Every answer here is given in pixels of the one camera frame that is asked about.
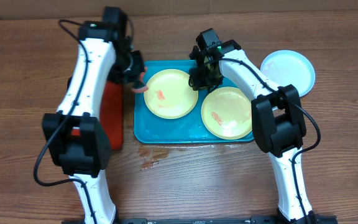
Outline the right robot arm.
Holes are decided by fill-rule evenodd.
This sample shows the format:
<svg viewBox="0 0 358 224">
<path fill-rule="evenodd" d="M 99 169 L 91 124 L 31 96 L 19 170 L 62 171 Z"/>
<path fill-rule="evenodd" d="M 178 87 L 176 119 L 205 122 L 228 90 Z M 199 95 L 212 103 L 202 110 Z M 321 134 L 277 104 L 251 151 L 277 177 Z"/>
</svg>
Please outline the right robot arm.
<svg viewBox="0 0 358 224">
<path fill-rule="evenodd" d="M 227 78 L 250 99 L 254 140 L 270 156 L 275 174 L 279 222 L 317 223 L 301 165 L 305 119 L 311 116 L 301 107 L 297 89 L 269 80 L 235 40 L 222 42 L 213 29 L 197 36 L 190 58 L 196 61 L 188 82 L 192 89 L 213 91 Z"/>
</svg>

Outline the yellow-green plate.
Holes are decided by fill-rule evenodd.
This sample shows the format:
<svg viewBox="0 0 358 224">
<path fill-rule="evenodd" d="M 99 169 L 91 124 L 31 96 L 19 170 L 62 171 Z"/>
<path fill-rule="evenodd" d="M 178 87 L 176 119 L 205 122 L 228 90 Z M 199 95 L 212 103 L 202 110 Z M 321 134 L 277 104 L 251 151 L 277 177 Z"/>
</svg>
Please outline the yellow-green plate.
<svg viewBox="0 0 358 224">
<path fill-rule="evenodd" d="M 201 119 L 213 135 L 225 140 L 240 139 L 252 131 L 251 103 L 240 89 L 221 87 L 203 100 Z"/>
<path fill-rule="evenodd" d="M 188 114 L 197 104 L 198 91 L 189 86 L 189 74 L 166 69 L 151 76 L 144 93 L 147 108 L 164 119 L 177 119 Z"/>
</svg>

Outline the light blue plate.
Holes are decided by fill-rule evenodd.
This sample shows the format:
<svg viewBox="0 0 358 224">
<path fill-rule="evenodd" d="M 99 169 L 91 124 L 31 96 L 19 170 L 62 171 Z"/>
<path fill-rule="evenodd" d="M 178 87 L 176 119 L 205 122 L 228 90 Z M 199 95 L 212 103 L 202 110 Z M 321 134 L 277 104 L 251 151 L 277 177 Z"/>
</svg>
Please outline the light blue plate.
<svg viewBox="0 0 358 224">
<path fill-rule="evenodd" d="M 280 86 L 293 85 L 300 97 L 313 88 L 316 74 L 311 62 L 292 50 L 278 50 L 268 55 L 260 66 L 261 72 Z"/>
</svg>

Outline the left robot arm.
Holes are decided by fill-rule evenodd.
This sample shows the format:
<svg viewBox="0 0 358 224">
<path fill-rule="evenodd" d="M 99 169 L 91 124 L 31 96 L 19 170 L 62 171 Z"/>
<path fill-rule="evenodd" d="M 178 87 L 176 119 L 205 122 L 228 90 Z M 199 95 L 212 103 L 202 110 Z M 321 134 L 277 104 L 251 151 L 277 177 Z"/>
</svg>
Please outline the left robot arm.
<svg viewBox="0 0 358 224">
<path fill-rule="evenodd" d="M 82 223 L 117 223 L 117 208 L 106 180 L 111 157 L 108 135 L 99 120 L 108 81 L 147 89 L 142 54 L 133 49 L 134 26 L 118 7 L 104 8 L 101 21 L 84 21 L 78 34 L 78 57 L 67 92 L 55 113 L 44 114 L 46 139 L 34 166 L 36 183 L 51 187 L 74 183 L 85 212 Z"/>
</svg>

